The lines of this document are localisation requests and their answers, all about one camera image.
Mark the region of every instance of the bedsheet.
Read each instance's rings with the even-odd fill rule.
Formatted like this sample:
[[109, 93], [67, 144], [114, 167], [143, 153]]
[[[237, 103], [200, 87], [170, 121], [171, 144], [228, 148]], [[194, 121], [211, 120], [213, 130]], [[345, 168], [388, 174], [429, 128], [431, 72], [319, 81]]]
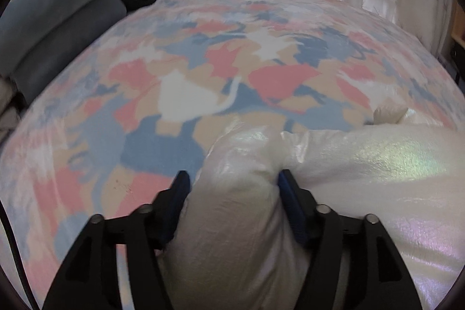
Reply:
[[[465, 129], [463, 94], [421, 43], [338, 0], [159, 0], [132, 14], [52, 82], [0, 158], [39, 303], [90, 215], [128, 214], [179, 169], [194, 177], [235, 118], [349, 131], [387, 99]], [[13, 275], [3, 252], [0, 264]]]

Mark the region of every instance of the metal screw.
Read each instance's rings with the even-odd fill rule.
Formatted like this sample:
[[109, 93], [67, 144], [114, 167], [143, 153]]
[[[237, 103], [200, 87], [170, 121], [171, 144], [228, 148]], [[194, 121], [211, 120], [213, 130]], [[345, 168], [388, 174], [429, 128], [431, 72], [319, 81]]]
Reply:
[[380, 219], [375, 216], [374, 214], [367, 214], [366, 215], [366, 220], [369, 222], [369, 223], [372, 223], [372, 224], [376, 224], [380, 221]]
[[94, 214], [92, 217], [90, 217], [90, 222], [93, 224], [99, 223], [103, 221], [103, 215], [101, 214]]
[[139, 213], [147, 214], [153, 210], [152, 204], [144, 204], [139, 207]]
[[331, 212], [331, 208], [327, 205], [320, 204], [317, 205], [317, 212], [321, 214], [328, 214], [329, 212]]

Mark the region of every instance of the black cable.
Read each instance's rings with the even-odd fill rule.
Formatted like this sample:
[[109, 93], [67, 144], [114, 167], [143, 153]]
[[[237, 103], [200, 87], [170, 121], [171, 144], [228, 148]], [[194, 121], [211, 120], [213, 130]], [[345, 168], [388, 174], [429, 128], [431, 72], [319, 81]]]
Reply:
[[21, 260], [21, 255], [19, 254], [18, 244], [16, 243], [15, 234], [10, 224], [10, 220], [6, 215], [5, 208], [0, 201], [0, 221], [5, 229], [6, 238], [10, 244], [11, 253], [13, 255], [13, 260], [15, 261], [16, 270], [18, 271], [18, 276], [23, 286], [24, 292], [26, 293], [27, 299], [32, 307], [32, 310], [40, 310], [39, 305], [32, 293], [31, 285], [27, 280], [26, 272], [24, 271], [23, 261]]

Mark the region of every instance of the bed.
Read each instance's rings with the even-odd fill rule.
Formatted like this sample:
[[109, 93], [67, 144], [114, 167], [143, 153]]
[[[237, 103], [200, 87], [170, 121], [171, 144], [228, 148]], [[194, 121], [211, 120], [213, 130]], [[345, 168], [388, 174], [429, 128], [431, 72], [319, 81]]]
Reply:
[[179, 169], [194, 177], [234, 119], [349, 131], [386, 99], [465, 130], [465, 98], [439, 62], [344, 2], [159, 0], [132, 14], [34, 102], [0, 159], [39, 303], [90, 215], [126, 215]]

